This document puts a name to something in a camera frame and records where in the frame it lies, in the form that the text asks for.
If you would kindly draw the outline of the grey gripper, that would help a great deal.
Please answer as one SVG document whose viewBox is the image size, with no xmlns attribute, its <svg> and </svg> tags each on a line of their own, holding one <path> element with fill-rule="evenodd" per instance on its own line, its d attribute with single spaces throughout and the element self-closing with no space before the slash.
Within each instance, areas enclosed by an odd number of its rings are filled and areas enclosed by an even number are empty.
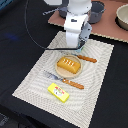
<svg viewBox="0 0 128 128">
<path fill-rule="evenodd" d="M 82 48 L 84 47 L 85 43 L 89 39 L 91 31 L 92 31 L 92 27 L 91 27 L 91 25 L 89 23 L 86 23 L 82 27 L 81 33 L 79 35 L 77 52 L 80 52 L 82 50 Z"/>
</svg>

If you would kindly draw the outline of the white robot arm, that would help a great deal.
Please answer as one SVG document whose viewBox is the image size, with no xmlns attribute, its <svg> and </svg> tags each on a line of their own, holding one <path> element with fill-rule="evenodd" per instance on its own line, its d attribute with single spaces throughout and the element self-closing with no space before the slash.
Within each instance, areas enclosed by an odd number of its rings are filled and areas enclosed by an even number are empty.
<svg viewBox="0 0 128 128">
<path fill-rule="evenodd" d="M 91 13 L 91 0 L 44 0 L 47 5 L 66 7 L 64 22 L 66 31 L 66 50 L 81 49 L 87 42 L 92 27 L 88 23 Z"/>
</svg>

